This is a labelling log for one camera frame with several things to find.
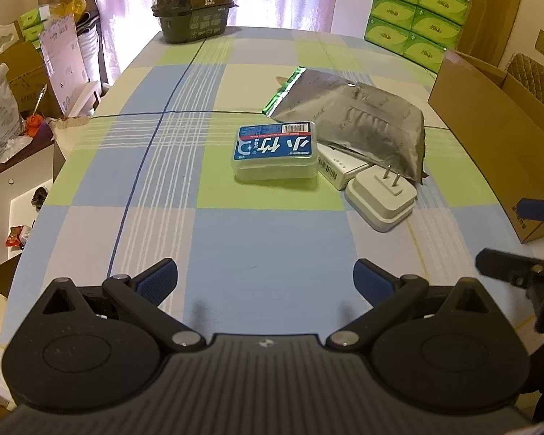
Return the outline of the white power adapter plug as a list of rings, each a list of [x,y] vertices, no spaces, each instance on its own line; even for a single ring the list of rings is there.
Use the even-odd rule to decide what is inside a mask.
[[[349,181],[345,195],[373,230],[385,233],[411,215],[417,189],[401,175],[373,165]]]

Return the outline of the small white medicine box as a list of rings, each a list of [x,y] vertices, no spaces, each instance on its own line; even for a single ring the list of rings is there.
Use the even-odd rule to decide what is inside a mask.
[[[345,190],[349,181],[371,163],[360,160],[331,146],[318,144],[318,171],[337,191]]]

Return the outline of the silver foil pouch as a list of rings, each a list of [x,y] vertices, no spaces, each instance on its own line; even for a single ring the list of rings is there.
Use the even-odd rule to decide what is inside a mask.
[[[262,113],[277,122],[311,121],[322,144],[413,182],[424,179],[424,114],[396,94],[299,66]]]

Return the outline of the blue label clear plastic box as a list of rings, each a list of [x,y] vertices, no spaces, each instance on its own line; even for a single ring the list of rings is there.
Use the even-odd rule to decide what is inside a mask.
[[[243,183],[314,178],[318,169],[315,124],[301,121],[240,127],[232,167],[235,178]]]

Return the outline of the brown cardboard box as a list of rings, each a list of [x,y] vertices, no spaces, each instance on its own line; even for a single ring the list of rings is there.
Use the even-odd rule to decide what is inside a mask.
[[[8,85],[21,113],[34,109],[42,88],[47,86],[38,111],[47,117],[61,115],[42,55],[31,42],[8,47],[0,55],[1,64],[8,66]]]
[[[517,212],[522,199],[544,200],[544,104],[512,75],[451,50],[428,104],[479,168],[520,242],[544,237],[544,221]]]

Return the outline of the checkered blue green tablecloth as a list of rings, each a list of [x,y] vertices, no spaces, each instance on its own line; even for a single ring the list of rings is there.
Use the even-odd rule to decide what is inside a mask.
[[[307,67],[400,95],[424,114],[424,181],[410,216],[380,233],[322,174],[246,183],[241,127],[263,125],[280,78]],[[117,79],[39,214],[8,297],[7,344],[38,296],[97,285],[169,257],[162,307],[205,335],[328,336],[368,310],[353,267],[369,259],[433,284],[475,274],[482,248],[524,245],[485,179],[427,103],[434,76],[360,38],[230,29],[203,42],[153,37]]]

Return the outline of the quilted brown chair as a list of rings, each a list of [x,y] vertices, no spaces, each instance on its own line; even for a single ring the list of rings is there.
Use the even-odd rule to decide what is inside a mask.
[[[544,66],[523,54],[515,54],[506,71],[544,105]]]

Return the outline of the crinkled white plastic bag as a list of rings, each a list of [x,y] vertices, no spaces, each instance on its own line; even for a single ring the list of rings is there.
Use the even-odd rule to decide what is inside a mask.
[[[23,131],[23,122],[17,102],[7,80],[8,66],[0,65],[0,163],[15,154],[17,139]]]

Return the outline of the stack of green tissue boxes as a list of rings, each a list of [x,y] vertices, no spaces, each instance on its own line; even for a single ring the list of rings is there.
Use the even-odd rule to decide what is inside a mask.
[[[364,39],[436,74],[458,46],[472,0],[372,0]]]

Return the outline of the brown cardboard box left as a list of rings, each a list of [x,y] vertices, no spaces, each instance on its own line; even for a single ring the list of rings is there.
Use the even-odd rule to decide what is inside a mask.
[[[47,86],[38,111],[47,117],[61,115],[42,55],[31,42],[8,47],[0,55],[1,64],[8,66],[8,85],[21,113],[34,109],[42,88]]]

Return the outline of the pink white cardboard box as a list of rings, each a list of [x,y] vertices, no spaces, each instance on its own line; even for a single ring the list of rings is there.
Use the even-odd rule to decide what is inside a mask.
[[[98,83],[87,74],[75,21],[65,16],[39,35],[39,42],[50,87],[62,118],[85,114],[99,101]]]

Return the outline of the dark green instant noodle bowl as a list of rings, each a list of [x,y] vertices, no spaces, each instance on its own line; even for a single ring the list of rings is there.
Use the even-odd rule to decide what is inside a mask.
[[[152,13],[164,40],[179,44],[219,36],[235,7],[235,0],[155,0]]]

